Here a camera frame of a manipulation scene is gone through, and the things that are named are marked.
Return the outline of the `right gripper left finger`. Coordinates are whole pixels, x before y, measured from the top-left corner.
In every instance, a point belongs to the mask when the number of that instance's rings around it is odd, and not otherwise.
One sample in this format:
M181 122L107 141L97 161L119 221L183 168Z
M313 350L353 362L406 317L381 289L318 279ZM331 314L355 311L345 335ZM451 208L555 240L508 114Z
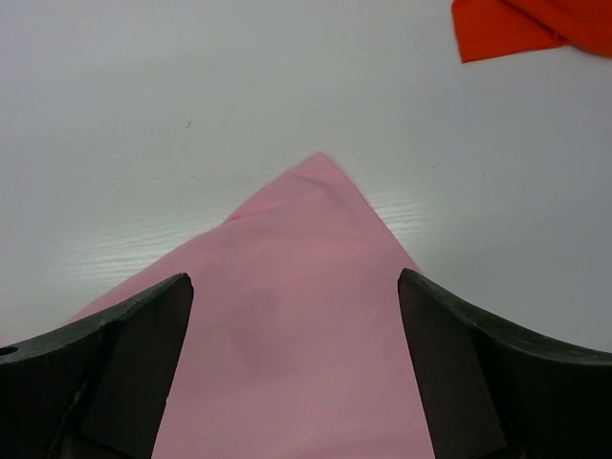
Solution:
M4 458L149 458L193 301L180 273L1 350Z

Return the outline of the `pink t shirt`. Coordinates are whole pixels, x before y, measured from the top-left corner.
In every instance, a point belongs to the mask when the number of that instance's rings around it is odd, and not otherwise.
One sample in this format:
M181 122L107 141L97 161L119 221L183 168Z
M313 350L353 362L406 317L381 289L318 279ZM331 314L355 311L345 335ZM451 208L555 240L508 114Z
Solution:
M397 294L412 260L316 154L82 310L194 288L157 458L429 458Z

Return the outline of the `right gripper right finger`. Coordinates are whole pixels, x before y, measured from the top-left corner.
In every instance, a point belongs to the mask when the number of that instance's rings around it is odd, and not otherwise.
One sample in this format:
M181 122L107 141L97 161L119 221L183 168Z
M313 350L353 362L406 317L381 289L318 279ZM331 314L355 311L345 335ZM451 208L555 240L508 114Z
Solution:
M398 295L435 457L610 457L610 354L531 331L409 269Z

